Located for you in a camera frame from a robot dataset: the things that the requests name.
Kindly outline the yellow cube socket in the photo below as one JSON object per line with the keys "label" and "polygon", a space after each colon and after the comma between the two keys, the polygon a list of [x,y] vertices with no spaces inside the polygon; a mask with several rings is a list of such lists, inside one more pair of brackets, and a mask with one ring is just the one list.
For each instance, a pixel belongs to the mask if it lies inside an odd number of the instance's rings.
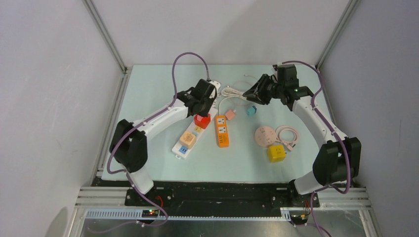
{"label": "yellow cube socket", "polygon": [[270,146],[267,149],[267,156],[271,163],[281,162],[285,160],[286,152],[283,145]]}

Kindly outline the beige dragon cube adapter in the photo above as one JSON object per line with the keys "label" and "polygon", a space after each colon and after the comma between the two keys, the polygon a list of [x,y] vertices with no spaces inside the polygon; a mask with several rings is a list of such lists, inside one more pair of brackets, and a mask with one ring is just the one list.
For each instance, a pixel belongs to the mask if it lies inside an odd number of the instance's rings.
{"label": "beige dragon cube adapter", "polygon": [[179,138],[179,143],[187,149],[192,149],[197,140],[197,136],[190,131],[185,131]]}

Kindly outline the white multicolour power strip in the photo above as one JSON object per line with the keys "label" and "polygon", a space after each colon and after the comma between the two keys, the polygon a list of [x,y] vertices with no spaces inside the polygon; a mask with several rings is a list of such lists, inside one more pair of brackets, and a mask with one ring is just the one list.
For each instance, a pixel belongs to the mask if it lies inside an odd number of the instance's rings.
{"label": "white multicolour power strip", "polygon": [[[195,145],[198,143],[198,141],[202,138],[203,134],[209,129],[211,123],[213,122],[215,116],[218,113],[218,109],[216,108],[210,108],[209,114],[211,117],[211,121],[208,125],[208,127],[206,129],[201,129],[200,127],[196,126],[194,124],[194,120],[190,123],[190,125],[186,128],[185,131],[190,131],[193,134],[195,134],[197,136],[197,140]],[[191,153],[191,151],[194,149],[195,145],[193,146],[192,149],[187,149],[186,147],[182,146],[179,143],[179,139],[177,140],[177,142],[175,143],[175,145],[172,148],[172,152],[174,153],[175,157],[178,159],[187,159],[188,155]]]}

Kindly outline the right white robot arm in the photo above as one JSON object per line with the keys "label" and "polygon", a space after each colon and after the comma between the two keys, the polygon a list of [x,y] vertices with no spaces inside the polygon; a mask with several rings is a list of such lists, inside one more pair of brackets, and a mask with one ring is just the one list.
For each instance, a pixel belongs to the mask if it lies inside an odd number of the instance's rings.
{"label": "right white robot arm", "polygon": [[305,202],[307,194],[328,187],[347,193],[352,179],[358,176],[361,157],[360,140],[348,137],[319,109],[316,97],[323,89],[312,92],[299,84],[297,63],[291,60],[274,66],[274,74],[263,74],[243,93],[246,100],[260,105],[281,100],[305,124],[319,147],[312,170],[290,182],[293,189],[287,192],[287,200],[293,206]]}

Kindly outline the red cube socket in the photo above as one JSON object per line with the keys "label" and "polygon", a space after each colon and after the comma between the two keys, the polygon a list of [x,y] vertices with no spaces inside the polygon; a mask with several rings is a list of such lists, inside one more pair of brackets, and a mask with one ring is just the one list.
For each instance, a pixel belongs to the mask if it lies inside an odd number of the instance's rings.
{"label": "red cube socket", "polygon": [[206,117],[201,115],[195,115],[194,116],[194,124],[201,129],[206,129],[211,121],[210,114],[207,114]]}

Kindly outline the pink round power strip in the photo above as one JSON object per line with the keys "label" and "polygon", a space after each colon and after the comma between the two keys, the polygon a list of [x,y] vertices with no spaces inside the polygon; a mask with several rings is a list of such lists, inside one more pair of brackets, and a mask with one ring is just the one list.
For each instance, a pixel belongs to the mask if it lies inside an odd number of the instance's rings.
{"label": "pink round power strip", "polygon": [[267,148],[277,142],[277,134],[275,130],[269,126],[261,126],[254,133],[255,142],[264,148]]}

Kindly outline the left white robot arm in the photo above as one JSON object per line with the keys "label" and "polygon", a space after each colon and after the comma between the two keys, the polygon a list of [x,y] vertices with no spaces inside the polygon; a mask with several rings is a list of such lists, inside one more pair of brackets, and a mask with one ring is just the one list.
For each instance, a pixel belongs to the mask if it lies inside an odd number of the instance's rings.
{"label": "left white robot arm", "polygon": [[123,167],[143,205],[151,205],[156,199],[153,180],[145,167],[147,143],[178,121],[195,115],[207,116],[220,87],[217,81],[200,79],[196,86],[176,93],[168,105],[149,117],[134,122],[123,119],[117,123],[109,148],[110,158]]}

